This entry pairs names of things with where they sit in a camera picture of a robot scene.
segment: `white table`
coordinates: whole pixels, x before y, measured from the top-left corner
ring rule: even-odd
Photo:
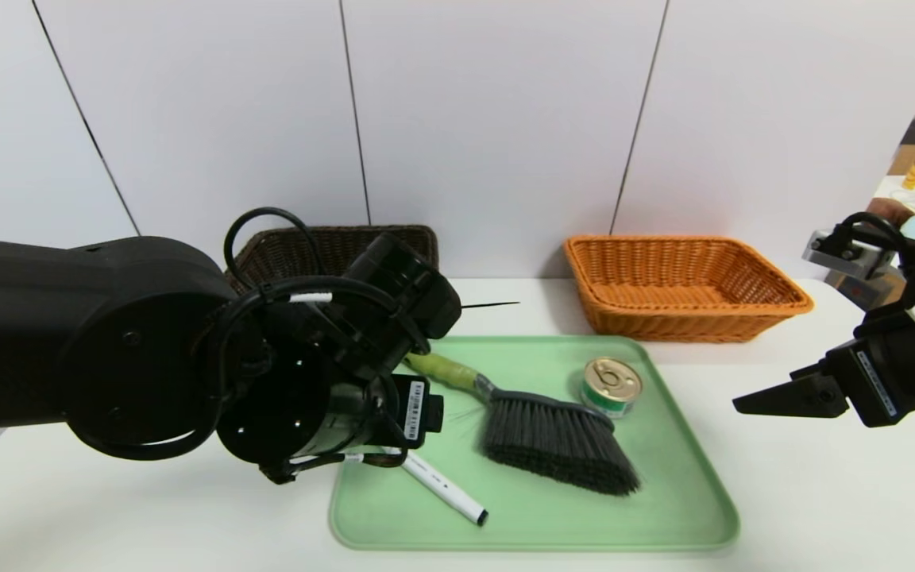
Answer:
[[[581,334],[573,283],[457,280],[455,334]],[[740,511],[714,553],[511,554],[350,551],[330,533],[335,468],[270,485],[216,438],[137,463],[80,444],[65,426],[0,438],[0,571],[493,572],[915,570],[915,413],[867,430],[841,419],[740,415],[730,399],[788,379],[846,341],[861,314],[823,283],[817,309],[748,344],[646,344]]]

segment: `white label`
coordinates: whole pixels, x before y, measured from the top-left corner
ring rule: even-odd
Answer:
[[[404,416],[404,438],[415,441],[419,438],[419,423],[422,422],[422,394],[426,391],[424,381],[412,381],[407,388],[407,415]]]
[[[291,294],[290,303],[329,303],[334,299],[330,292],[313,292],[311,294]]]
[[[885,406],[886,412],[889,412],[889,417],[895,417],[897,413],[896,406],[894,406],[889,392],[885,391],[885,386],[882,386],[882,379],[878,377],[878,372],[875,372],[874,366],[871,365],[871,360],[862,351],[856,352],[856,357],[860,360],[864,373],[867,373],[867,379],[871,380],[871,385],[874,386],[874,393],[878,394],[878,398],[882,400],[882,405]]]

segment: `brown wicker basket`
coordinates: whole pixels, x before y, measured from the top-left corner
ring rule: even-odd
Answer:
[[[600,334],[745,342],[813,301],[758,251],[711,236],[575,236],[564,244]]]
[[[311,230],[330,275],[345,274],[355,257],[383,232],[389,232],[409,245],[433,268],[439,266],[436,234],[428,226],[316,226]],[[295,228],[258,232],[249,239],[235,261],[243,274],[255,283],[317,274],[309,243]],[[225,276],[240,294],[246,290],[231,272],[225,272]]]

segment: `can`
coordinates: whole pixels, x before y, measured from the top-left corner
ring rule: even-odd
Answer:
[[[642,379],[629,365],[612,357],[599,357],[585,366],[581,401],[619,419],[631,411],[642,394]]]

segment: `hand brush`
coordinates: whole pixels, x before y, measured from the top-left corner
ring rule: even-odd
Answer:
[[[482,448],[487,459],[606,495],[638,491],[638,475],[613,438],[613,422],[602,413],[501,390],[475,369],[436,354],[409,354],[404,363],[486,403]]]

